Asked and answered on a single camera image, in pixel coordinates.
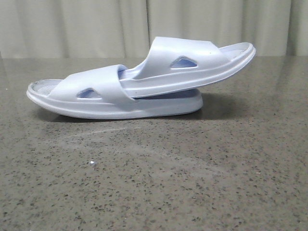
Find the white slide sandal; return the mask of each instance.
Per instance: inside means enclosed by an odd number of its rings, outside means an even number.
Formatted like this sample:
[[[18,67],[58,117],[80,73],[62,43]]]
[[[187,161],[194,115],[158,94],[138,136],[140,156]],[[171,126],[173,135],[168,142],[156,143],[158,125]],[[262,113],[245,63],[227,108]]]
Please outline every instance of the white slide sandal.
[[[118,64],[40,80],[29,85],[27,96],[49,111],[78,118],[186,114],[203,106],[195,88],[235,74],[255,52],[250,43],[217,48],[208,41],[156,37],[133,69]]]

